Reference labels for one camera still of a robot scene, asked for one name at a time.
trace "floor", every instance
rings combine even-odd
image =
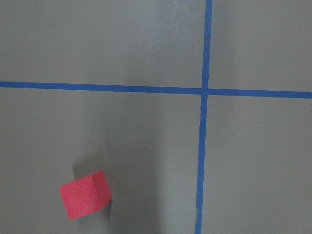
[[[311,11],[3,1],[0,233],[309,233]],[[97,169],[112,202],[68,220]]]

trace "blue tape line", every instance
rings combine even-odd
[[[199,123],[197,188],[196,188],[197,213],[196,213],[195,234],[201,234],[202,229],[212,4],[213,4],[212,0],[206,1],[203,71],[201,83],[202,95],[200,99],[200,123]]]
[[[203,89],[208,88],[208,82],[209,82],[212,7],[213,7],[213,1],[207,0],[206,1],[206,13],[205,13],[203,73],[202,73],[202,82],[201,82],[201,87]]]
[[[206,125],[207,125],[207,106],[208,106],[207,103],[208,103],[208,95],[202,95],[200,100],[200,124],[199,124],[198,168],[197,168],[197,189],[196,189],[197,216],[195,224],[195,234],[201,234],[201,226],[202,226]]]
[[[312,98],[312,92],[247,90],[247,89],[208,89],[209,95],[269,97],[269,98]]]
[[[24,89],[110,91],[110,92],[130,92],[130,93],[195,94],[195,95],[202,94],[202,90],[200,88],[150,87],[150,86],[105,85],[105,84],[66,84],[66,83],[0,81],[0,87],[24,88]]]

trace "cube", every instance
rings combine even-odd
[[[112,199],[103,170],[64,184],[59,191],[69,219],[99,211]]]

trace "cube top face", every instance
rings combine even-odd
[[[69,219],[99,211],[112,199],[103,170],[59,188]]]

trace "vertical blue line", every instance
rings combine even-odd
[[[212,0],[207,0],[206,12],[205,12],[203,71],[202,71],[202,83],[201,83],[202,94],[201,94],[201,99],[200,99],[200,124],[199,124],[197,189],[196,189],[197,215],[196,215],[196,224],[195,224],[195,234],[201,234],[201,230],[202,230],[206,125],[207,125],[208,88],[209,88],[208,85],[209,85],[211,19],[212,19]]]

